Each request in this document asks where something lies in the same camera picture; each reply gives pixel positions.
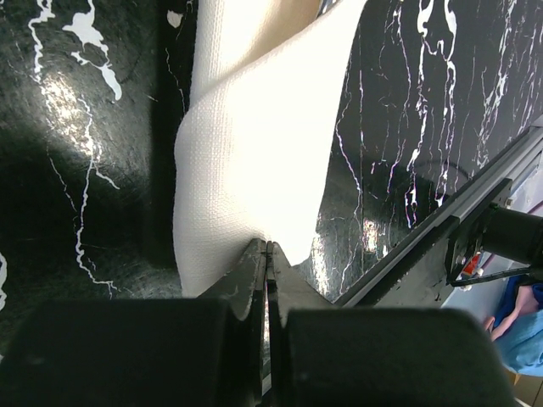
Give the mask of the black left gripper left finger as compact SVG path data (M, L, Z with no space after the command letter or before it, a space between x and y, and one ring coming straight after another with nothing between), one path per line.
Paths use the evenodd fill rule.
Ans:
M220 353L221 403L262 399L265 282L266 243L254 239L238 262L199 296L227 306Z

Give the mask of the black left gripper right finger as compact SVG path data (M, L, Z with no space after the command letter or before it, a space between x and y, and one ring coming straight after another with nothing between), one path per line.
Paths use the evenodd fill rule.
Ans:
M266 290L271 356L271 400L282 403L288 394L290 363L287 322L294 309L326 309L332 304L290 265L278 243L266 244Z

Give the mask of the black marble pattern mat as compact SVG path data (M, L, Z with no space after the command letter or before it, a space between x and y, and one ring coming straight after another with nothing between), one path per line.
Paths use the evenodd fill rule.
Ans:
M195 1L1 4L1 341L50 299L174 298ZM539 1L371 1L311 255L335 300L542 113Z

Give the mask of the white cloth napkin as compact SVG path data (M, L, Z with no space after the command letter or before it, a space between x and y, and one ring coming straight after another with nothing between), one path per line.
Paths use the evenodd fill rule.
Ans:
M311 252L362 1L202 1L174 148L173 246L196 297L255 238Z

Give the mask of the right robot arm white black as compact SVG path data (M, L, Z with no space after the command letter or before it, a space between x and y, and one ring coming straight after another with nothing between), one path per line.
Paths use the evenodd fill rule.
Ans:
M450 234L445 255L448 285L467 287L524 275L542 279L542 218L507 208L511 189L512 180L502 179ZM494 254L522 267L462 280L461 273L479 253Z

